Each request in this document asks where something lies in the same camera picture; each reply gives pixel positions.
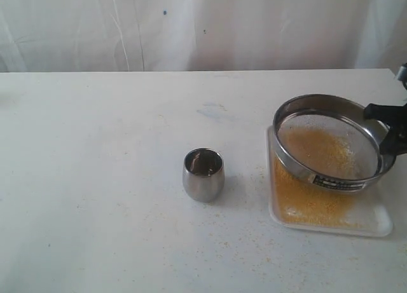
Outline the round steel sieve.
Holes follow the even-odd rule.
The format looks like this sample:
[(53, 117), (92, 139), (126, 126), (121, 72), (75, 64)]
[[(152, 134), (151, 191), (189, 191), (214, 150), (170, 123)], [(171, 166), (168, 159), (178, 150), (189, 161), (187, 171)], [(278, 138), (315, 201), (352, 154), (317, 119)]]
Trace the round steel sieve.
[(396, 162), (380, 147), (390, 128), (367, 107), (326, 94), (302, 95), (275, 112), (268, 140), (295, 178), (329, 191), (357, 193), (376, 184)]

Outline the stainless steel cup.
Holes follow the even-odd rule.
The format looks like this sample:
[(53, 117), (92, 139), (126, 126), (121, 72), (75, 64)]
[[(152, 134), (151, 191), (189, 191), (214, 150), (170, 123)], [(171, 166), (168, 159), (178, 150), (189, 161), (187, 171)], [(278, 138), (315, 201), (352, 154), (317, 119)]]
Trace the stainless steel cup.
[(220, 195), (224, 183), (224, 161), (218, 152), (202, 147), (185, 156), (183, 188), (190, 198), (210, 203)]

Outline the yellow grain pile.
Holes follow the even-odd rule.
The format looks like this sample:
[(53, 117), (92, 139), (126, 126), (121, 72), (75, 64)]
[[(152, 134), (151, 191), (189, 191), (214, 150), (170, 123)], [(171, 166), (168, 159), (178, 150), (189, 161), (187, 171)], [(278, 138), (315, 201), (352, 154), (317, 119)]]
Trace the yellow grain pile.
[(277, 205), (284, 222), (329, 227), (351, 225), (345, 218), (355, 205), (355, 195), (331, 193), (299, 181), (277, 158), (273, 171)]

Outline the white plastic tray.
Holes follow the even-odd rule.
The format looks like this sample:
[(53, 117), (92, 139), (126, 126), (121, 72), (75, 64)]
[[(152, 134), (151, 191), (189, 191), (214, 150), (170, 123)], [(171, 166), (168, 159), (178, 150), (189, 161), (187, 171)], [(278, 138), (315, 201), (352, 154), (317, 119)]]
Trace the white plastic tray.
[(273, 127), (268, 127), (268, 208), (275, 222), (292, 229), (341, 235), (385, 237), (392, 232), (392, 219), (376, 186), (356, 194), (343, 194), (295, 179), (275, 156), (272, 132)]

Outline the white backdrop curtain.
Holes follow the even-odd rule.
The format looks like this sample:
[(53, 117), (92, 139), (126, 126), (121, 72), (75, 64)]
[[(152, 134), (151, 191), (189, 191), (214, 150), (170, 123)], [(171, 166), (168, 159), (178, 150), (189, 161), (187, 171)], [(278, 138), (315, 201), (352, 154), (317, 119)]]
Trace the white backdrop curtain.
[(1, 70), (389, 68), (406, 0), (1, 0)]

